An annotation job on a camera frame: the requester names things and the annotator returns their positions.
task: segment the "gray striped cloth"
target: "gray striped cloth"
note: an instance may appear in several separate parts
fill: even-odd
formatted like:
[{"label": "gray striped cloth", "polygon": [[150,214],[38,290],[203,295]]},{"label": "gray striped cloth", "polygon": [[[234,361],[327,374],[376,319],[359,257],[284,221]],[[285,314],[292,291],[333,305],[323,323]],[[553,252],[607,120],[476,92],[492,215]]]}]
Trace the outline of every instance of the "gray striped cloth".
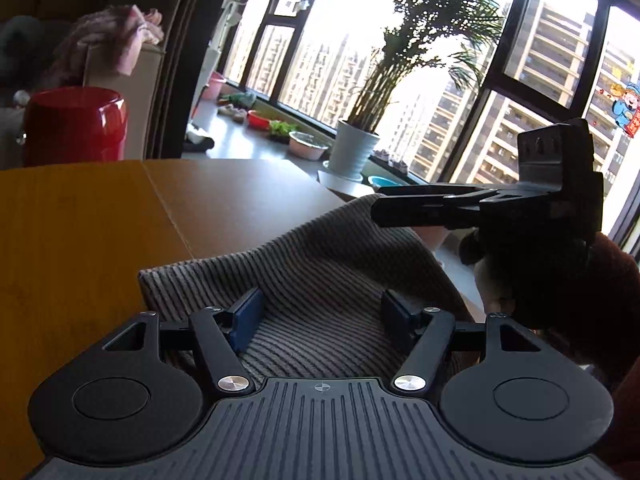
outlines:
[{"label": "gray striped cloth", "polygon": [[[353,200],[254,250],[143,270],[145,301],[163,319],[180,320],[206,306],[229,307],[259,286],[264,320],[241,356],[258,384],[269,376],[388,381],[405,357],[380,318],[386,288],[472,319],[411,229],[370,220],[376,198]],[[452,361],[450,373],[464,359]]]}]

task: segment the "floor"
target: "floor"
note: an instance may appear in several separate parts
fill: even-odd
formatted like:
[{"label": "floor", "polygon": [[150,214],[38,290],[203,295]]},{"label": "floor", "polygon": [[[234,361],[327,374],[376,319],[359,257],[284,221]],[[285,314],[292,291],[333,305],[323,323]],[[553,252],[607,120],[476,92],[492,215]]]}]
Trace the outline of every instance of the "floor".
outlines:
[{"label": "floor", "polygon": [[322,162],[313,162],[291,155],[286,144],[273,142],[261,132],[219,116],[218,108],[211,102],[202,102],[194,118],[194,124],[206,130],[216,145],[205,153],[183,153],[182,158],[265,158],[290,160],[312,179],[318,177]]},{"label": "floor", "polygon": [[[322,169],[321,162],[312,162],[290,155],[286,144],[273,142],[258,131],[242,124],[233,122],[229,117],[219,116],[218,108],[211,102],[202,102],[198,107],[194,124],[206,130],[216,145],[205,153],[183,153],[182,158],[264,158],[268,160],[287,159],[305,171],[312,179],[318,177],[318,170]],[[477,321],[484,320],[482,300],[471,267],[464,266],[456,254],[456,248],[445,243],[435,251],[435,256],[441,261],[444,271],[456,288],[465,298],[465,303]]]}]

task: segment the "window frame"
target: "window frame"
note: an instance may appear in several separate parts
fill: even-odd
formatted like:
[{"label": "window frame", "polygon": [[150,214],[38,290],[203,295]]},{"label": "window frame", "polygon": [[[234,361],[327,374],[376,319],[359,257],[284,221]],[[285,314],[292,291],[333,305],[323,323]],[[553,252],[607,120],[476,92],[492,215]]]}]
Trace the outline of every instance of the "window frame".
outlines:
[{"label": "window frame", "polygon": [[[580,79],[574,91],[574,96],[569,107],[565,107],[560,103],[554,101],[552,98],[545,96],[539,91],[533,89],[527,84],[519,81],[513,77],[506,75],[505,70],[507,63],[509,62],[511,51],[514,47],[515,41],[518,37],[519,31],[522,26],[527,7],[530,0],[513,0],[509,13],[506,18],[502,35],[495,49],[494,56],[489,64],[487,72],[484,76],[484,81],[478,89],[475,101],[473,102],[468,117],[460,130],[458,139],[450,149],[450,155],[447,159],[438,182],[449,182],[452,178],[456,168],[463,156],[466,146],[468,145],[473,131],[476,129],[479,120],[481,119],[482,111],[486,107],[487,101],[492,91],[503,95],[504,97],[516,102],[517,104],[528,108],[537,115],[545,118],[552,123],[558,123],[569,120],[574,117],[582,117],[587,111],[590,99],[593,95],[593,90],[597,85],[597,75],[600,70],[600,65],[604,58],[604,50],[606,46],[606,33],[607,25],[609,22],[609,11],[611,7],[619,7],[627,14],[640,20],[640,9],[628,0],[597,0],[598,7],[593,21],[593,28],[591,31],[591,38],[589,40],[588,50],[584,59],[582,71],[580,72]],[[266,28],[269,25],[276,25],[281,27],[293,28],[292,38],[289,42],[289,46],[283,57],[282,65],[276,77],[273,91],[271,95],[258,94],[258,98],[268,102],[280,110],[283,110],[287,114],[295,116],[297,119],[309,124],[321,130],[323,133],[330,137],[335,137],[335,130],[312,117],[309,117],[302,112],[295,110],[292,107],[282,104],[279,99],[282,94],[284,83],[286,82],[287,74],[292,69],[292,62],[300,44],[306,21],[309,13],[313,8],[315,0],[309,0],[309,6],[307,10],[299,12],[296,16],[281,16],[275,14],[274,11],[278,5],[279,0],[269,0],[267,9],[264,13],[264,17],[258,26],[254,42],[249,52],[246,65],[242,72],[242,77],[239,82],[235,84],[231,82],[233,86],[237,86],[241,90],[246,90],[246,83],[251,72],[252,66],[257,55],[260,41],[264,35]],[[232,43],[235,37],[235,31],[232,30],[226,38],[224,49],[218,62],[218,70],[223,70],[229,51],[231,50]],[[409,184],[425,184],[426,181],[418,177],[413,173],[402,174],[395,168],[392,168],[382,160],[371,155],[370,160],[383,166],[385,170],[393,173],[395,176],[402,178]],[[636,193],[639,196],[630,196],[626,201],[623,210],[621,211],[618,221],[614,226],[614,230],[610,233],[611,238],[618,244],[622,243],[622,240],[628,235],[629,227],[632,225],[633,218],[640,216],[640,174],[638,175],[638,186],[634,186],[632,193]]]}]

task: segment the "blue bowl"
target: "blue bowl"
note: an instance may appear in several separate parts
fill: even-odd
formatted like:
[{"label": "blue bowl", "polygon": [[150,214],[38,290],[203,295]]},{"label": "blue bowl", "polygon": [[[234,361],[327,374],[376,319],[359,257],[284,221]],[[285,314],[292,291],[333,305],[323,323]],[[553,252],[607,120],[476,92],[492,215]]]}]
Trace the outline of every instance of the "blue bowl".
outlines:
[{"label": "blue bowl", "polygon": [[369,177],[369,183],[371,184],[371,187],[375,191],[379,190],[381,187],[400,186],[401,185],[401,184],[398,184],[397,182],[394,182],[393,180],[389,180],[388,178],[385,178],[383,176],[370,176]]}]

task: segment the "red trash can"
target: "red trash can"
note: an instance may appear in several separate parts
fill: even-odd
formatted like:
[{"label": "red trash can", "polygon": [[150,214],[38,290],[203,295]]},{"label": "red trash can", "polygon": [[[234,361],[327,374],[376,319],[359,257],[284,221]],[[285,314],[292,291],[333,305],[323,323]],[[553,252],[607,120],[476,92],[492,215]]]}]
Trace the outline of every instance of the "red trash can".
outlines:
[{"label": "red trash can", "polygon": [[24,113],[24,165],[122,160],[128,118],[113,90],[76,86],[35,94]]}]

